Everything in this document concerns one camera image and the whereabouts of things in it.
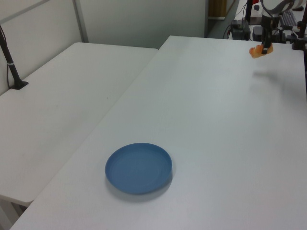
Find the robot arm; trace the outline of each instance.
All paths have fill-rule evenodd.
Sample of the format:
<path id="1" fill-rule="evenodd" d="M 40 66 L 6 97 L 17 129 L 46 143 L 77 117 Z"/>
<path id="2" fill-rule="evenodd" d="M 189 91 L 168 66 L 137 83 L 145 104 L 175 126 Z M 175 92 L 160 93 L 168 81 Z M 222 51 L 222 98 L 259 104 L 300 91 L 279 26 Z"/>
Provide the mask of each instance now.
<path id="1" fill-rule="evenodd" d="M 272 44 L 272 30 L 278 27 L 279 14 L 292 8 L 297 8 L 307 0 L 262 0 L 262 54 L 267 54 Z"/>

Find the wall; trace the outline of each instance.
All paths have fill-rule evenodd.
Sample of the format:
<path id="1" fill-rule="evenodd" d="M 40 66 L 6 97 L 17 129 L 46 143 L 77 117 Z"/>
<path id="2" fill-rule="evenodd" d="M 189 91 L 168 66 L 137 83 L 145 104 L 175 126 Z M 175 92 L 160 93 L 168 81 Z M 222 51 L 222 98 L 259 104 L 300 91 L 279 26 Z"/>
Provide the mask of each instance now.
<path id="1" fill-rule="evenodd" d="M 90 43 L 160 48 L 170 35 L 204 37 L 207 0 L 76 0 Z"/>
<path id="2" fill-rule="evenodd" d="M 226 12 L 230 10 L 230 7 L 234 4 L 236 0 L 227 0 Z"/>
<path id="3" fill-rule="evenodd" d="M 72 0 L 49 0 L 1 26 L 22 79 L 81 41 Z M 6 60 L 0 51 L 0 95 L 5 91 Z"/>

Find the plate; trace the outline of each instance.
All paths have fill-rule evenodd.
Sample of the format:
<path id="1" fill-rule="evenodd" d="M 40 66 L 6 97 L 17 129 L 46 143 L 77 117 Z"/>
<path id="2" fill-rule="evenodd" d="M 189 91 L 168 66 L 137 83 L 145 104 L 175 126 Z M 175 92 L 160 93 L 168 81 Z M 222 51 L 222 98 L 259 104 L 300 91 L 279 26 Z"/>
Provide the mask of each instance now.
<path id="1" fill-rule="evenodd" d="M 172 160 L 157 145 L 135 143 L 116 150 L 107 160 L 105 172 L 117 189 L 143 194 L 165 184 L 172 172 Z"/>

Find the white table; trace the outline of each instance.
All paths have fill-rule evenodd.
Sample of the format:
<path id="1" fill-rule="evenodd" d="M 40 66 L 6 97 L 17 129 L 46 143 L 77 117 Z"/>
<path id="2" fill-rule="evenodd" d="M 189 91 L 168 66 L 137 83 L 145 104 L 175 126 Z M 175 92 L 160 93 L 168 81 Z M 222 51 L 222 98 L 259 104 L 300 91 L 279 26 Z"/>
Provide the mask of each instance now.
<path id="1" fill-rule="evenodd" d="M 170 37 L 12 230 L 304 229 L 303 52 L 252 59 L 254 45 Z M 168 151 L 166 187 L 107 181 L 108 157 L 135 142 Z"/>
<path id="2" fill-rule="evenodd" d="M 238 8 L 236 10 L 236 16 L 234 18 L 234 20 L 241 20 L 242 19 L 242 15 L 246 15 L 246 7 L 244 10 L 241 11 L 241 9 L 244 7 L 244 5 L 246 4 L 247 0 L 240 0 L 239 4 L 238 4 Z M 301 21 L 303 19 L 303 15 L 304 15 L 304 11 L 293 11 L 293 15 L 295 16 L 297 21 Z M 260 25 L 250 25 L 250 39 L 253 41 L 253 29 L 255 26 L 260 26 Z M 285 30 L 284 31 L 285 35 L 291 35 L 291 31 L 289 30 Z"/>
<path id="3" fill-rule="evenodd" d="M 0 198 L 28 206 L 156 54 L 76 43 L 0 97 Z"/>

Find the orange object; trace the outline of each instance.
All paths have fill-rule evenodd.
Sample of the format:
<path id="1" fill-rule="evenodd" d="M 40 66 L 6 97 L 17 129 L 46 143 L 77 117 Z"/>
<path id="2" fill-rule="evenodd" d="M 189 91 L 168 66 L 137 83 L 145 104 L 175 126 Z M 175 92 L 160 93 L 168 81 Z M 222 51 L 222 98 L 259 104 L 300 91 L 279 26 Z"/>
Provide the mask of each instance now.
<path id="1" fill-rule="evenodd" d="M 259 58 L 261 56 L 264 56 L 266 54 L 262 54 L 263 45 L 257 45 L 255 48 L 252 47 L 249 49 L 249 53 L 252 58 Z M 268 49 L 267 54 L 273 52 L 273 44 L 271 44 L 270 48 Z"/>

